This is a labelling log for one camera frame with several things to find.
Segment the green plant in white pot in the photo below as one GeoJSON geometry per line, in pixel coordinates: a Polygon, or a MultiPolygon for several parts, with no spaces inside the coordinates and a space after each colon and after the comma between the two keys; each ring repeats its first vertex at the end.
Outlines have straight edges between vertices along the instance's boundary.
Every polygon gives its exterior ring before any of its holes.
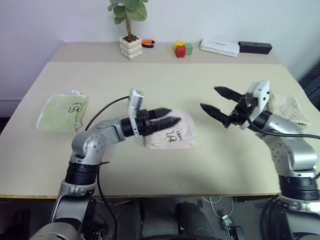
{"type": "Polygon", "coordinates": [[[142,39],[132,32],[132,22],[143,22],[147,19],[146,3],[149,0],[109,0],[107,7],[113,12],[116,25],[124,24],[126,35],[119,38],[120,53],[129,60],[142,55],[142,39]]]}

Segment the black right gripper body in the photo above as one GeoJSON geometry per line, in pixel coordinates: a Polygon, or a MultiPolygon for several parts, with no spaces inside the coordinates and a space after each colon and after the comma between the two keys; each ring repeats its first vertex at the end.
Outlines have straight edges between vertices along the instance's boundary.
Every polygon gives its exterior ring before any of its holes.
{"type": "Polygon", "coordinates": [[[247,120],[247,116],[251,113],[252,109],[247,106],[246,94],[243,94],[243,99],[241,101],[236,101],[236,103],[237,105],[230,113],[229,119],[231,124],[240,126],[247,120]]]}

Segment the beige towel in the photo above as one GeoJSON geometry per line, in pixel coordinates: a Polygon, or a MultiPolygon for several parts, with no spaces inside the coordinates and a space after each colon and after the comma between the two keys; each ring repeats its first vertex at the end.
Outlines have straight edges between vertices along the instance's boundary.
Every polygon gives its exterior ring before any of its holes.
{"type": "Polygon", "coordinates": [[[149,149],[186,149],[196,146],[196,127],[192,117],[184,110],[173,108],[167,117],[177,117],[180,121],[174,126],[157,131],[144,138],[149,149]]]}
{"type": "Polygon", "coordinates": [[[311,121],[302,111],[298,99],[292,95],[270,91],[266,109],[284,119],[290,120],[305,130],[311,125],[311,121]]]}

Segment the long black box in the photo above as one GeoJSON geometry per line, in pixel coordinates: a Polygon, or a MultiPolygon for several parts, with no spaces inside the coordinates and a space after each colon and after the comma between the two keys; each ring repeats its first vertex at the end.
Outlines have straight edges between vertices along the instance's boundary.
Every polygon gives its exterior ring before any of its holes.
{"type": "Polygon", "coordinates": [[[261,42],[239,41],[238,45],[239,45],[240,53],[250,53],[250,54],[268,55],[273,48],[270,43],[261,43],[261,42]]]}

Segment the green folded towel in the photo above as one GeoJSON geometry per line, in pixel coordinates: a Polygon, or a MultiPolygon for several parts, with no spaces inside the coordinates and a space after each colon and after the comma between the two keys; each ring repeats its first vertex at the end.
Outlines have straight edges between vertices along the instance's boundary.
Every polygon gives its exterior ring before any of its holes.
{"type": "Polygon", "coordinates": [[[41,132],[75,134],[83,126],[89,99],[79,91],[51,96],[36,122],[41,132]]]}

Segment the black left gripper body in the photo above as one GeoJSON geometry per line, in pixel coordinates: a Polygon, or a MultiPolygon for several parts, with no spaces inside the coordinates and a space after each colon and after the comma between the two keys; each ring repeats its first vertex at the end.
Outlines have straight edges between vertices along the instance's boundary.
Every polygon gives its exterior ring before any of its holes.
{"type": "Polygon", "coordinates": [[[140,136],[148,136],[156,132],[154,124],[151,120],[156,118],[156,111],[153,110],[138,110],[136,112],[136,126],[140,136]]]}

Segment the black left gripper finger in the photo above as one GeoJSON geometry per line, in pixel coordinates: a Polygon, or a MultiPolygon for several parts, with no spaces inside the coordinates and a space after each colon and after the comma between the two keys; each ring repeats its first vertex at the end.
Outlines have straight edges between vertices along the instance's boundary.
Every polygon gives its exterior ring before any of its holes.
{"type": "Polygon", "coordinates": [[[165,107],[156,108],[149,111],[150,119],[159,119],[170,113],[172,110],[165,107]]]}
{"type": "Polygon", "coordinates": [[[168,129],[176,125],[181,120],[180,117],[166,117],[160,119],[158,121],[152,122],[152,130],[153,131],[161,131],[164,129],[168,129]]]}

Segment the black table leg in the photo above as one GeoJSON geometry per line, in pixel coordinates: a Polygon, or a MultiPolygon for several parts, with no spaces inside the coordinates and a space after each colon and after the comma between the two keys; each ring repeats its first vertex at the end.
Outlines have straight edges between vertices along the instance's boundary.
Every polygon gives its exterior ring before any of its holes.
{"type": "Polygon", "coordinates": [[[134,221],[136,224],[143,226],[146,217],[145,206],[142,200],[136,199],[135,201],[135,212],[134,221]]]}

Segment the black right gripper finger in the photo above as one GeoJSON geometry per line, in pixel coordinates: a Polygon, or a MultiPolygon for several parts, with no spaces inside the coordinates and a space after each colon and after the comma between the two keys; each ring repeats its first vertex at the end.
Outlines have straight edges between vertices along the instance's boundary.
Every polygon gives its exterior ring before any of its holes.
{"type": "Polygon", "coordinates": [[[231,124],[230,117],[224,113],[222,113],[218,108],[205,104],[205,103],[200,103],[200,107],[204,110],[205,113],[207,113],[210,117],[213,119],[219,121],[222,123],[222,125],[225,128],[228,128],[231,124]]]}
{"type": "Polygon", "coordinates": [[[215,86],[214,90],[218,92],[220,96],[226,98],[227,100],[232,100],[234,102],[240,102],[244,97],[243,94],[240,94],[225,86],[215,86]]]}

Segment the dark rounded upright shape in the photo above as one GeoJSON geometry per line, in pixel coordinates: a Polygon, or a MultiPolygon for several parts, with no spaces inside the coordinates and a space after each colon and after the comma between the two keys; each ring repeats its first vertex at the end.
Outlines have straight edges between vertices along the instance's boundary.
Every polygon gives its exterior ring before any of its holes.
{"type": "Polygon", "coordinates": [[[209,220],[195,203],[178,203],[175,215],[179,235],[215,237],[209,220]]]}

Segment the metal clamp bracket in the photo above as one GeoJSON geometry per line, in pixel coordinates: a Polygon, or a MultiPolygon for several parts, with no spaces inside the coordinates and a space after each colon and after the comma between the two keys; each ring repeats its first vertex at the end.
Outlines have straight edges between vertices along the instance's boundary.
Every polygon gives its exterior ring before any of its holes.
{"type": "Polygon", "coordinates": [[[228,215],[224,215],[221,220],[222,227],[227,232],[229,240],[246,240],[242,226],[234,225],[228,215]]]}

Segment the flat white box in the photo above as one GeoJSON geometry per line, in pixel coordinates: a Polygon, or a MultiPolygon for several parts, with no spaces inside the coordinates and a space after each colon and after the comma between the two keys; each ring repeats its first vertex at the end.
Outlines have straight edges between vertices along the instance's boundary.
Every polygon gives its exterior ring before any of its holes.
{"type": "Polygon", "coordinates": [[[237,43],[202,39],[199,45],[199,49],[206,52],[225,55],[229,57],[237,57],[240,53],[240,46],[237,43]]]}

